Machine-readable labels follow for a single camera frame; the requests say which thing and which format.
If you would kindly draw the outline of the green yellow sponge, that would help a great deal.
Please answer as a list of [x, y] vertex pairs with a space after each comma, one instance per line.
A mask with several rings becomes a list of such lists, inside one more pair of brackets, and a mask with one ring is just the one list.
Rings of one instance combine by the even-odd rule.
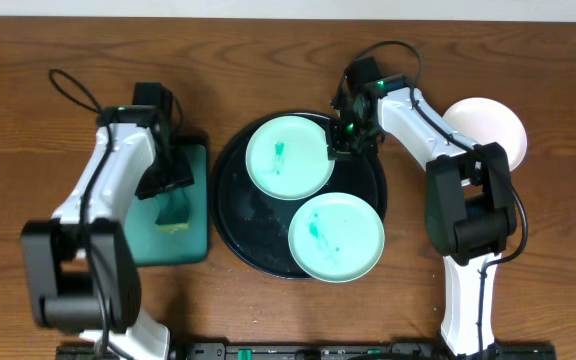
[[182, 190], [159, 194], [156, 197], [159, 213], [156, 228], [163, 232], [185, 230], [190, 224], [190, 204]]

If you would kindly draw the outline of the green plate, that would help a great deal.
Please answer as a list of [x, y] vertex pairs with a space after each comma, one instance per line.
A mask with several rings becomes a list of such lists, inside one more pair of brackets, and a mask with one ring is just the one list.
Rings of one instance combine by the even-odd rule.
[[288, 230], [297, 265], [320, 281], [344, 283], [367, 274], [385, 247], [385, 230], [376, 210], [341, 192], [318, 195], [299, 207]]
[[300, 200], [319, 191], [335, 162], [328, 157], [325, 130], [297, 115], [263, 123], [245, 150], [245, 166], [253, 184], [279, 200]]

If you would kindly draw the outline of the white plate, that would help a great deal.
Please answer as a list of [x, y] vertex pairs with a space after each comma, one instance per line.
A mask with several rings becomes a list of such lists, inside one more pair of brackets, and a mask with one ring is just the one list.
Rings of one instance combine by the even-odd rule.
[[472, 97], [453, 104], [443, 120], [461, 134], [485, 145], [497, 142], [507, 154], [509, 169], [523, 161], [528, 147], [520, 118], [506, 105], [489, 98]]

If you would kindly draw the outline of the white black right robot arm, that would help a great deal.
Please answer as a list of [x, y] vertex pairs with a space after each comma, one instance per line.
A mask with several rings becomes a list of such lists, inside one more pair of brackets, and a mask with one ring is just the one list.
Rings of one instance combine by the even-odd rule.
[[393, 136], [425, 172], [425, 228], [445, 269], [440, 338], [454, 359], [497, 352], [491, 299], [508, 238], [526, 225], [508, 157], [448, 124], [405, 76], [344, 75], [331, 101], [340, 117], [328, 131], [329, 154], [347, 159]]

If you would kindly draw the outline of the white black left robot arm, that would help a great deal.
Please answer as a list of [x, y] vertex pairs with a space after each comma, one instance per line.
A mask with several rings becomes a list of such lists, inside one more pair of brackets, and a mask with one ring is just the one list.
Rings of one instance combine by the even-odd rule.
[[32, 317], [40, 327], [92, 342], [94, 359], [166, 359], [168, 328], [141, 307], [141, 284], [124, 225], [135, 199], [154, 199], [147, 226], [184, 227], [192, 184], [170, 144], [171, 113], [154, 105], [99, 111], [93, 154], [48, 220], [20, 234]]

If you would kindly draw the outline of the rectangular black water tray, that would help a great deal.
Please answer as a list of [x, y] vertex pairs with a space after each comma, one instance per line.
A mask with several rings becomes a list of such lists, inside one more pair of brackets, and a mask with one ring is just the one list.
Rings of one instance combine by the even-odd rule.
[[208, 144], [200, 137], [183, 137], [181, 144], [194, 176], [194, 184], [178, 188], [190, 204], [185, 230], [163, 232], [156, 228], [159, 205], [155, 196], [134, 198], [124, 224], [129, 248], [138, 267], [191, 264], [206, 258], [209, 245], [207, 194]]

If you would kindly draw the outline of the round black tray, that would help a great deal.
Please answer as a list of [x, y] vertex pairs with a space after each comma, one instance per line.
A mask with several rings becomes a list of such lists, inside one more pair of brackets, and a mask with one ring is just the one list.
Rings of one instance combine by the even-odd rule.
[[[281, 113], [246, 125], [224, 147], [210, 176], [208, 197], [213, 223], [230, 250], [263, 273], [285, 279], [308, 279], [292, 257], [288, 244], [290, 222], [303, 199], [284, 201], [259, 190], [248, 175], [245, 151], [254, 132]], [[384, 218], [387, 182], [377, 150], [335, 164], [319, 194], [343, 192], [361, 198]]]

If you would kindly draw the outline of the green plate front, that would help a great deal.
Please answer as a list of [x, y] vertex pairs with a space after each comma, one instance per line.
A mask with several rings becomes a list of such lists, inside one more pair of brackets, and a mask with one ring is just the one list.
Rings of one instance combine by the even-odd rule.
[[385, 247], [385, 230], [376, 210], [341, 192], [318, 195], [299, 207], [288, 230], [297, 265], [320, 281], [344, 283], [367, 274]]

